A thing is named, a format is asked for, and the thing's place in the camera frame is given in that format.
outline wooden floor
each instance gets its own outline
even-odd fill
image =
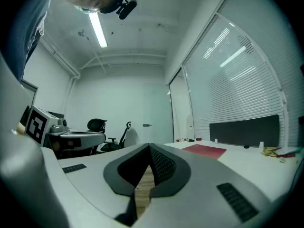
[[[148,166],[142,179],[135,188],[135,203],[137,217],[139,218],[145,211],[146,207],[150,204],[149,193],[150,189],[154,187],[154,177],[151,167]]]

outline ceiling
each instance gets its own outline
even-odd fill
[[[119,20],[115,13],[99,13],[108,44],[101,48],[88,15],[65,0],[52,0],[45,20],[45,40],[78,69],[101,64],[163,66],[170,42],[179,31],[183,0],[137,2],[125,20]],[[78,34],[82,30],[84,37]]]

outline desk surface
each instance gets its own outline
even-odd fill
[[[218,161],[255,184],[270,201],[274,201],[289,191],[294,174],[303,158],[302,154],[304,154],[304,151],[302,151],[294,158],[285,158],[286,163],[281,163],[279,158],[261,154],[259,148],[244,149],[243,146],[204,140],[175,142],[165,145],[183,149],[195,144],[227,149]]]

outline white table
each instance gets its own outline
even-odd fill
[[[167,146],[183,149],[195,144],[227,149],[218,159],[242,177],[255,184],[264,194],[274,201],[289,191],[294,174],[304,156],[304,149],[294,158],[285,158],[281,163],[279,158],[264,156],[259,148],[244,149],[243,146],[214,143],[211,141],[175,142]]]

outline red mat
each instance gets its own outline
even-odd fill
[[[192,153],[196,153],[196,154],[201,154],[201,155],[204,155],[204,156],[216,159],[216,160],[219,157],[221,157],[223,153],[226,152],[226,149],[213,148],[213,147],[204,146],[204,145],[200,145],[200,144],[195,144],[193,146],[184,148],[183,150],[189,151]]]

